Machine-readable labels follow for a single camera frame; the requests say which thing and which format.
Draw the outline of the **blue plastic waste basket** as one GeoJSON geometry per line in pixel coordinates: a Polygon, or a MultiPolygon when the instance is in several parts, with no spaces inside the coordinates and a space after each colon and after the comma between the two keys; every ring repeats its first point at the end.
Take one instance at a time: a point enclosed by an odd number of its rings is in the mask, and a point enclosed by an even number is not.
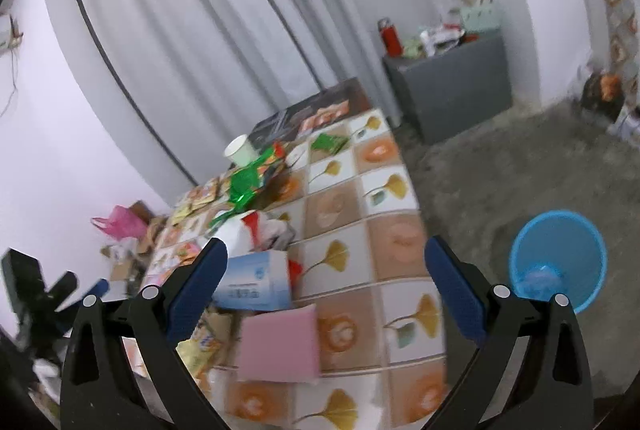
{"type": "Polygon", "coordinates": [[[562,293],[575,313],[597,298],[606,276],[608,250],[597,227],[570,210],[551,210],[528,221],[516,235],[509,256],[509,278],[518,295],[518,279],[536,265],[548,264],[563,276],[562,293]]]}

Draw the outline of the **small green candy packet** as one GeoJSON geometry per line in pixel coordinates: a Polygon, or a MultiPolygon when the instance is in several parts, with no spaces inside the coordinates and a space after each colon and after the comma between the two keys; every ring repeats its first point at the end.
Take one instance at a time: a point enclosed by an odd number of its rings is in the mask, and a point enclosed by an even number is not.
{"type": "Polygon", "coordinates": [[[349,143],[349,137],[346,135],[320,133],[310,148],[317,152],[328,155],[339,153],[349,143]]]}

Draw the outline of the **patterned tablecloth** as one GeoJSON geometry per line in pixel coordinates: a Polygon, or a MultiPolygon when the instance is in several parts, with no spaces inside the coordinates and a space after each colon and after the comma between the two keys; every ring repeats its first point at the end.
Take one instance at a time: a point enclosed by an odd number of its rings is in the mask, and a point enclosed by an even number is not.
{"type": "Polygon", "coordinates": [[[231,339],[226,358],[195,382],[233,429],[419,429],[447,386],[442,306],[423,260],[418,198],[382,112],[323,133],[349,143],[328,155],[310,148],[314,134],[293,142],[264,203],[267,216],[294,232],[292,301],[316,306],[319,380],[239,381],[246,315],[211,305],[232,315],[231,339]]]}

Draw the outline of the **white paper cup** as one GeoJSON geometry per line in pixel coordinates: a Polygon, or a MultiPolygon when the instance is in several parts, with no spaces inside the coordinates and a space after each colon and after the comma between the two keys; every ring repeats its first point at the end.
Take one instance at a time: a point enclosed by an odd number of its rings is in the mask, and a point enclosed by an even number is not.
{"type": "Polygon", "coordinates": [[[224,156],[235,167],[244,168],[258,158],[258,153],[248,135],[241,134],[227,145],[224,149],[224,156]]]}

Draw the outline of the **dark printed box behind table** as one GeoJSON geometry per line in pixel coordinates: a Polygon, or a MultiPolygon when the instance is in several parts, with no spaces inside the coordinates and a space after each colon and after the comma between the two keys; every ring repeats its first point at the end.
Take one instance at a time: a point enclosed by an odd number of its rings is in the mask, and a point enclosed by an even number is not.
{"type": "Polygon", "coordinates": [[[258,150],[263,150],[273,141],[293,142],[306,119],[314,116],[320,108],[344,101],[348,101],[349,110],[343,118],[355,117],[371,108],[371,102],[359,80],[349,78],[258,122],[250,131],[248,139],[258,150]]]}

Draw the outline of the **pink plastic bag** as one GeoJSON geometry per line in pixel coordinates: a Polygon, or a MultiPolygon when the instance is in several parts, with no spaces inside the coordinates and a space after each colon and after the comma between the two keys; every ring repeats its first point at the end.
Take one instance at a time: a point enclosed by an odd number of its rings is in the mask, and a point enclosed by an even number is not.
{"type": "Polygon", "coordinates": [[[143,238],[148,229],[142,219],[133,211],[123,206],[115,206],[107,218],[94,216],[90,223],[103,234],[115,240],[124,238],[143,238]]]}

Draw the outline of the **grey cabinet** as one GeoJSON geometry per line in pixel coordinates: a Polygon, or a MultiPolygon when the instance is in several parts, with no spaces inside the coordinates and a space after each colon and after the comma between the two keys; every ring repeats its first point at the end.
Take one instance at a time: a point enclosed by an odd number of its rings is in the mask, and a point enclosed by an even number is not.
{"type": "Polygon", "coordinates": [[[402,118],[427,145],[446,141],[513,105],[506,48],[498,30],[433,57],[386,56],[383,64],[402,118]]]}

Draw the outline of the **blue tissue box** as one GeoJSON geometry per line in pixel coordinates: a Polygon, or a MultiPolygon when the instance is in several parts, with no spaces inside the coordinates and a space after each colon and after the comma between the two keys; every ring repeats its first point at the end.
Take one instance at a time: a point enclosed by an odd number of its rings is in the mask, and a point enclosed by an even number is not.
{"type": "Polygon", "coordinates": [[[213,293],[216,308],[273,312],[292,308],[288,254],[268,250],[232,257],[213,293]]]}

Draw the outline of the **cardboard box on floor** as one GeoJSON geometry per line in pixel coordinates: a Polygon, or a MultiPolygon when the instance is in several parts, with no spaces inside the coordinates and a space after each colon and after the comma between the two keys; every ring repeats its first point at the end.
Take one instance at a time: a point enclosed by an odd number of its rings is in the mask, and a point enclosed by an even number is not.
{"type": "Polygon", "coordinates": [[[165,227],[167,220],[166,216],[156,216],[141,200],[125,208],[129,208],[148,224],[148,229],[143,238],[115,240],[96,228],[106,236],[106,243],[100,249],[100,254],[106,257],[111,265],[111,282],[137,280],[148,269],[160,231],[165,227]]]}

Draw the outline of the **red thermos bottle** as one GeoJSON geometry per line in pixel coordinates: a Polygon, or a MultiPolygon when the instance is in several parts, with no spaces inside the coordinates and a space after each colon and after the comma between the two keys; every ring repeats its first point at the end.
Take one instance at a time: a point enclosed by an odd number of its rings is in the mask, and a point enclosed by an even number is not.
{"type": "Polygon", "coordinates": [[[389,18],[378,21],[378,32],[389,57],[402,57],[404,48],[399,40],[397,30],[389,18]]]}

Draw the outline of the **green snack bag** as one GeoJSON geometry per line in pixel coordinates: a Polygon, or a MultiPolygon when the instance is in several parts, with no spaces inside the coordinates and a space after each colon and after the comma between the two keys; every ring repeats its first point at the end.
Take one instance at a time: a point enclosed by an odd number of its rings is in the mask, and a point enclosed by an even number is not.
{"type": "Polygon", "coordinates": [[[278,141],[268,145],[244,168],[232,170],[229,186],[230,209],[217,214],[208,224],[215,231],[232,216],[245,212],[268,185],[285,169],[285,149],[278,141]]]}

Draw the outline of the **yellow orange snack bag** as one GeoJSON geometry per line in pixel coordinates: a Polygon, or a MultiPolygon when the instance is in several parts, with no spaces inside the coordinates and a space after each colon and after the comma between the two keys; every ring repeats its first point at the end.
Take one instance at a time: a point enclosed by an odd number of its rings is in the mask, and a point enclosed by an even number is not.
{"type": "Polygon", "coordinates": [[[196,323],[192,335],[177,344],[179,358],[194,379],[198,379],[211,364],[226,358],[231,328],[231,314],[207,308],[196,323]]]}

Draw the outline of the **pink cloth pack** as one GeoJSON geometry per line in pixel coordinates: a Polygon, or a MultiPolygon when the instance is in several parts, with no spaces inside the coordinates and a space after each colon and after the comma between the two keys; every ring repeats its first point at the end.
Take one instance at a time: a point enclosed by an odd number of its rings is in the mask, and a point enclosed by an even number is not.
{"type": "Polygon", "coordinates": [[[320,343],[316,306],[247,317],[242,321],[235,364],[239,381],[317,382],[320,343]]]}

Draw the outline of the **mint green organizer basket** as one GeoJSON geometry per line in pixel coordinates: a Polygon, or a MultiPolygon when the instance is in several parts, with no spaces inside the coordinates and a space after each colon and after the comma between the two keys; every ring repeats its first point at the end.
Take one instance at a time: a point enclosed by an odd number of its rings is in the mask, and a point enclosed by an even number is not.
{"type": "Polygon", "coordinates": [[[500,29],[500,11],[494,2],[460,8],[462,28],[469,34],[484,34],[500,29]]]}

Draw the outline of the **white paper trash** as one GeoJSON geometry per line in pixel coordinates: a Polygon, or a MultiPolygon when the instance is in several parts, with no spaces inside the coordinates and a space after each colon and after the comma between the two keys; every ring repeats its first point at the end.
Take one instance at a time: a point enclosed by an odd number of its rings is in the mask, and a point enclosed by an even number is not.
{"type": "Polygon", "coordinates": [[[548,301],[565,291],[562,274],[548,264],[530,268],[518,279],[518,295],[537,301],[548,301]]]}

